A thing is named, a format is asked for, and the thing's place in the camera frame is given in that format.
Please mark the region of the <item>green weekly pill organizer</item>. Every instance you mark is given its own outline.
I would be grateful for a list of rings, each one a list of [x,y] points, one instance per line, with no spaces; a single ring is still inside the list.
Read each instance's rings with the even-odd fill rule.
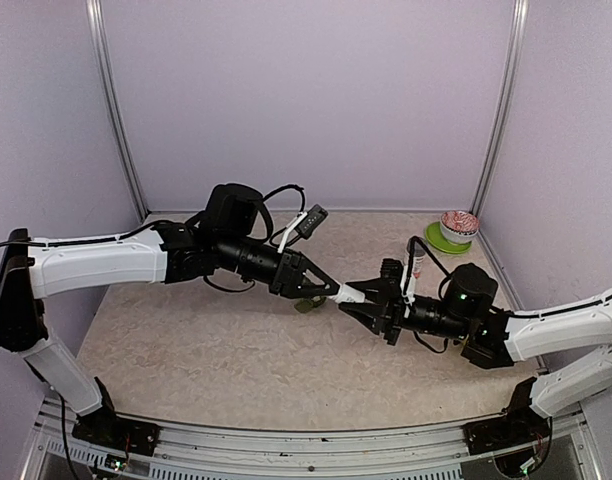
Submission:
[[[301,298],[295,302],[294,308],[300,314],[307,314],[323,306],[326,300],[324,296]]]

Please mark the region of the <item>small white pill bottle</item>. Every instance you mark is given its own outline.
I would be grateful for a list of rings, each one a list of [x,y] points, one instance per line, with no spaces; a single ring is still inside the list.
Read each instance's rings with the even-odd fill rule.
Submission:
[[[331,296],[330,299],[337,304],[364,303],[366,301],[366,295],[360,290],[344,283],[339,286],[338,292]]]

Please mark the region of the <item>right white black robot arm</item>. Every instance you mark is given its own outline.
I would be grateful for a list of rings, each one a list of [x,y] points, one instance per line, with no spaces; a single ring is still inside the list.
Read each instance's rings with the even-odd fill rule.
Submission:
[[[555,372],[518,384],[500,419],[469,424],[474,437],[497,429],[504,442],[517,444],[530,432],[543,435],[560,410],[612,386],[612,288],[560,307],[512,312],[494,306],[498,284],[473,263],[447,276],[439,299],[415,294],[413,283],[401,262],[388,259],[380,277],[343,284],[334,300],[390,345],[403,330],[459,341],[463,357],[483,369],[593,349]]]

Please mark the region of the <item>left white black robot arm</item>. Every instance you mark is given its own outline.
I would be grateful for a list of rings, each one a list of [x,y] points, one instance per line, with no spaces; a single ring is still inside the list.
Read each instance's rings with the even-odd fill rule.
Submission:
[[[185,222],[157,220],[128,233],[66,240],[12,231],[0,243],[0,347],[22,356],[101,442],[119,443],[125,421],[101,382],[45,325],[44,299],[114,284],[207,279],[224,269],[287,299],[340,301],[342,286],[287,240],[270,246],[267,199],[249,186],[220,184],[206,208]]]

